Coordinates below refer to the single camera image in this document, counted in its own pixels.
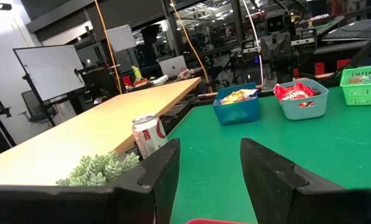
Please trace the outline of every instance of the light blue basket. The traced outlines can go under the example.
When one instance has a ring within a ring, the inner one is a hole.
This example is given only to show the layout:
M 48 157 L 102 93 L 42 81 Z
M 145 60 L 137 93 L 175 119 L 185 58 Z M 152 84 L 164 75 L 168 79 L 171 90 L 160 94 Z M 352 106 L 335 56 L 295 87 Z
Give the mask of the light blue basket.
M 318 118 L 324 115 L 327 109 L 328 89 L 314 80 L 298 80 L 298 82 L 301 82 L 305 86 L 310 86 L 313 90 L 318 91 L 320 95 L 305 99 L 281 101 L 280 105 L 286 118 L 290 120 L 301 120 Z M 295 82 L 287 82 L 280 85 L 291 87 L 295 85 Z M 300 107 L 301 103 L 309 102 L 314 102 L 314 106 Z
M 213 102 L 213 109 L 216 117 L 221 125 L 231 125 L 257 121 L 259 119 L 259 103 L 258 93 L 256 92 L 253 100 L 246 100 L 229 105 L 221 105 L 220 100 L 230 95 L 234 91 L 241 89 L 255 89 L 255 83 L 246 83 L 237 86 L 222 88 L 218 91 L 215 101 Z

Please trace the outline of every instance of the silver laptop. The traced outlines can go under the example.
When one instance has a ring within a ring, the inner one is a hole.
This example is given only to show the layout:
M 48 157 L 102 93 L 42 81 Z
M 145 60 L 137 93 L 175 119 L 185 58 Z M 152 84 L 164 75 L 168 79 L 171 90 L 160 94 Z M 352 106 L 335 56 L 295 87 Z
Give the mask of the silver laptop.
M 182 68 L 187 68 L 186 61 L 183 56 L 171 58 L 162 62 L 159 62 L 163 75 L 169 77 L 178 76 Z

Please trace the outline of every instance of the green tabletop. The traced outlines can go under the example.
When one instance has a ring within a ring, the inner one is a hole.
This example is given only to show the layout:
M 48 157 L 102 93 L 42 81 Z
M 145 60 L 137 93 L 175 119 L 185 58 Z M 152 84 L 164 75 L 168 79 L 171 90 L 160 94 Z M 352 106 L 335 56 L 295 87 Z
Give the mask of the green tabletop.
M 251 138 L 345 188 L 371 188 L 371 106 L 346 106 L 330 88 L 323 117 L 287 120 L 273 96 L 259 98 L 260 119 L 220 126 L 211 105 L 198 106 L 170 138 L 181 142 L 171 223 L 195 218 L 256 222 L 243 181 L 241 138 Z

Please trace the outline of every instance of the white cable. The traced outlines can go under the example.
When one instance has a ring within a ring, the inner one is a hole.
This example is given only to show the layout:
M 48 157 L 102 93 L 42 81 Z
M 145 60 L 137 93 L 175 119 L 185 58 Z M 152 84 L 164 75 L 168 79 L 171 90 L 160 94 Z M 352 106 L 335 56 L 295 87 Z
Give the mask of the white cable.
M 247 13 L 248 13 L 248 17 L 249 17 L 250 23 L 252 24 L 253 33 L 254 33 L 255 39 L 256 39 L 256 45 L 259 47 L 258 35 L 256 34 L 255 25 L 253 25 L 252 17 L 251 17 L 251 15 L 249 13 L 247 2 L 245 2 L 245 0 L 242 0 L 242 1 L 243 1 L 243 5 L 245 6 L 245 9 L 247 9 Z M 259 52 L 259 62 L 260 62 L 261 86 L 263 87 L 263 64 L 261 63 L 260 52 Z

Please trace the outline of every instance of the soda can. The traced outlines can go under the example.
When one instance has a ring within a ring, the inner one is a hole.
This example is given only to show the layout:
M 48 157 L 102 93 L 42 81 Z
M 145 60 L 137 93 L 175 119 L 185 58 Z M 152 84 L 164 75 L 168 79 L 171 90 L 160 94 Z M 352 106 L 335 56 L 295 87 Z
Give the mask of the soda can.
M 132 122 L 133 136 L 143 159 L 167 143 L 162 122 L 155 114 L 140 116 Z

